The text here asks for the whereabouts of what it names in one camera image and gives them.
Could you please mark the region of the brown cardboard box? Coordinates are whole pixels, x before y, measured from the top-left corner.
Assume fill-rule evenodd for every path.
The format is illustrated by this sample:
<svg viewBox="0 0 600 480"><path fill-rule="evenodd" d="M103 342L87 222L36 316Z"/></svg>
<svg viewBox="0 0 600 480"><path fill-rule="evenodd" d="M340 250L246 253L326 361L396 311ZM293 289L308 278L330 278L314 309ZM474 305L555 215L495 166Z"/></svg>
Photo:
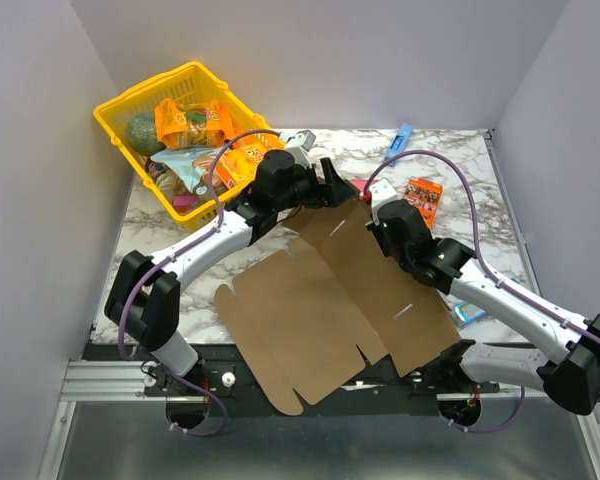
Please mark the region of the brown cardboard box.
<svg viewBox="0 0 600 480"><path fill-rule="evenodd" d="M368 208L304 209L287 247L215 292L238 350L280 413L297 416L390 359L404 377L456 344L446 303L383 255Z"/></svg>

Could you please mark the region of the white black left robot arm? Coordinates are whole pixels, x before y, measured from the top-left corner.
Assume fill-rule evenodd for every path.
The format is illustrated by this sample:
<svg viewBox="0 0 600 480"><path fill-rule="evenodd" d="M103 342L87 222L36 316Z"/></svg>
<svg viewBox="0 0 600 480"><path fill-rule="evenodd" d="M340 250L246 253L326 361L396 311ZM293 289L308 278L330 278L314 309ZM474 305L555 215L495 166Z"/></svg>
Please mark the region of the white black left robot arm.
<svg viewBox="0 0 600 480"><path fill-rule="evenodd" d="M213 222L153 255L127 254L118 269L105 316L130 335L167 370L167 382L181 395L194 393L202 380L201 357L178 332L183 288L225 257L266 235L280 212L296 207L334 208L356 190L328 158L322 170L302 165L285 150L270 150L254 180L229 201Z"/></svg>

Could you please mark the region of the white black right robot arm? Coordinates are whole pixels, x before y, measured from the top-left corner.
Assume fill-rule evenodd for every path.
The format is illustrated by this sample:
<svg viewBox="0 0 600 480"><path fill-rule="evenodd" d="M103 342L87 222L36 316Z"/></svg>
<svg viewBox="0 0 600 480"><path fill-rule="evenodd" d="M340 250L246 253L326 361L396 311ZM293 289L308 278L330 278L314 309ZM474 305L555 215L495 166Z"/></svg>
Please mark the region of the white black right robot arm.
<svg viewBox="0 0 600 480"><path fill-rule="evenodd" d="M506 280L477 253L451 238L435 238L407 200L372 199L374 234L385 256L416 281L465 300L529 340L527 347L472 343L444 362L449 390L497 382L544 392L563 409L590 414L600 402L600 315L590 319Z"/></svg>

